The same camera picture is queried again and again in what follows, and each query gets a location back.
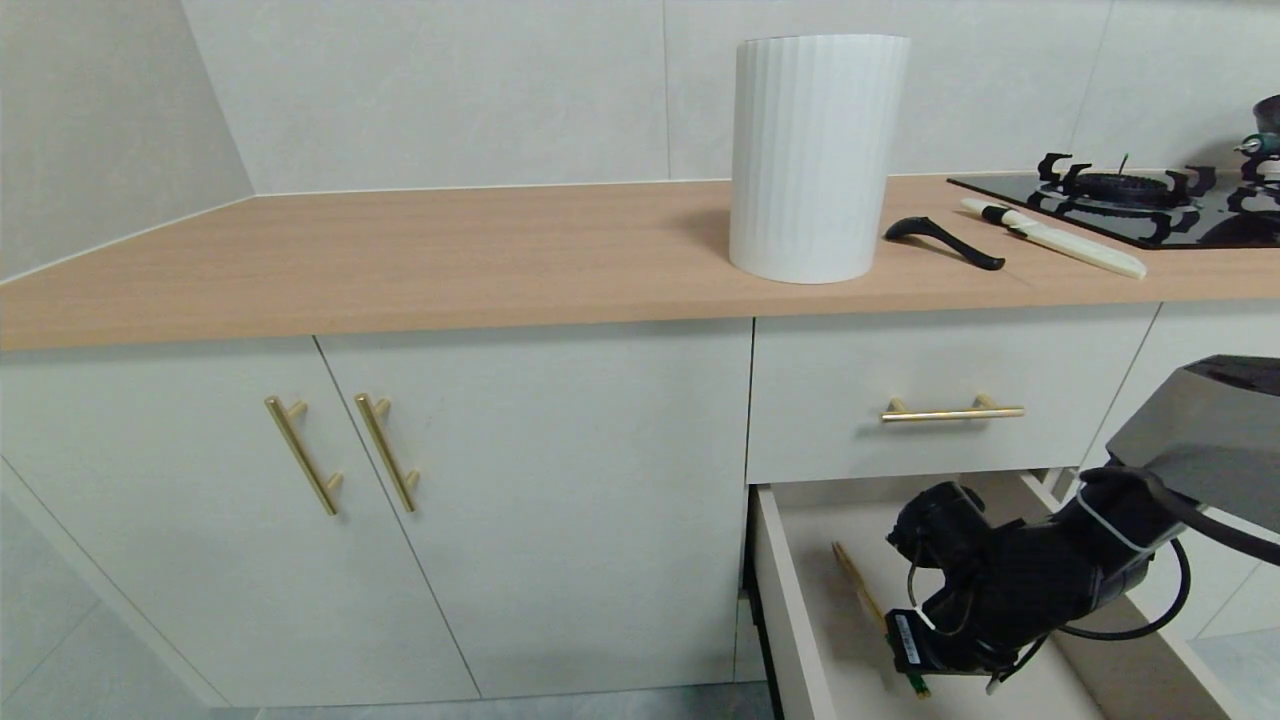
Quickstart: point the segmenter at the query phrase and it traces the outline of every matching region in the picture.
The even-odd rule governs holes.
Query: gas stove
[[[1060,218],[1147,250],[1280,247],[1280,181],[1249,160],[1164,173],[1088,172],[1050,152],[1037,173],[968,176],[947,182]]]

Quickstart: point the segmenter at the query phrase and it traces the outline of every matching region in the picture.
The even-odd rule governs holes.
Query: black glass cooktop
[[[1280,182],[1245,182],[1238,173],[1219,174],[1215,179],[1213,172],[1207,170],[1208,182],[1199,184],[1207,190],[1197,191],[1193,182],[1189,193],[1181,192],[1172,200],[1160,197],[1151,206],[1102,193],[1071,195],[1064,187],[1070,187],[1066,183],[1071,178],[1078,184],[1085,179],[1120,178],[1125,184],[1158,181],[1162,186],[1178,186],[1169,173],[1068,173],[1062,182],[1046,182],[1044,168],[1041,176],[968,176],[947,182],[1147,250],[1280,247]]]

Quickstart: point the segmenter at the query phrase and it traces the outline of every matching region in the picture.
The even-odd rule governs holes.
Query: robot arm
[[[1213,356],[1176,370],[1107,443],[1105,468],[1047,519],[992,528],[955,482],[911,500],[886,538],[915,568],[943,571],[920,607],[886,618],[899,671],[1007,679],[1048,633],[1115,600],[1190,525],[1280,565],[1280,546],[1204,518],[1212,505],[1280,530],[1280,360]],[[1155,632],[1160,624],[1103,639]]]

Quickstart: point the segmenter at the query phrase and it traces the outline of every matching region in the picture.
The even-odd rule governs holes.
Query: gold bar handle
[[[273,395],[266,398],[266,410],[271,414],[271,419],[275,420],[275,427],[280,428],[280,434],[284,436],[284,442],[293,451],[298,465],[302,466],[302,474],[311,483],[311,489],[316,491],[316,497],[320,498],[324,511],[330,516],[337,515],[338,506],[334,505],[329,493],[338,489],[338,486],[342,484],[342,473],[334,473],[328,480],[320,479],[320,471],[316,470],[316,462],[311,459],[311,452],[307,451],[307,446],[302,445],[298,430],[293,427],[294,418],[300,418],[307,411],[307,404],[298,401],[285,409],[280,398]]]
[[[399,462],[396,461],[396,455],[392,454],[392,446],[387,442],[387,433],[383,430],[383,423],[379,419],[387,416],[387,413],[392,409],[392,401],[384,397],[375,404],[369,398],[369,395],[362,392],[356,396],[356,407],[360,409],[360,416],[365,419],[369,436],[374,438],[378,455],[383,456],[383,465],[387,466],[387,473],[392,477],[392,483],[396,486],[396,495],[401,497],[404,512],[413,512],[417,510],[417,505],[413,503],[413,497],[410,492],[417,484],[417,470],[410,470],[407,475],[401,471]]]
[[[923,410],[913,413],[901,398],[888,401],[888,410],[881,413],[881,423],[927,423],[932,420],[995,420],[998,418],[1021,418],[1027,409],[1020,405],[996,405],[984,393],[973,401],[973,407],[964,410]]]

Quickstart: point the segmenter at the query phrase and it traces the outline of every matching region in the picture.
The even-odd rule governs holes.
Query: white cylindrical container
[[[870,269],[910,42],[826,35],[739,46],[735,265],[791,283]]]

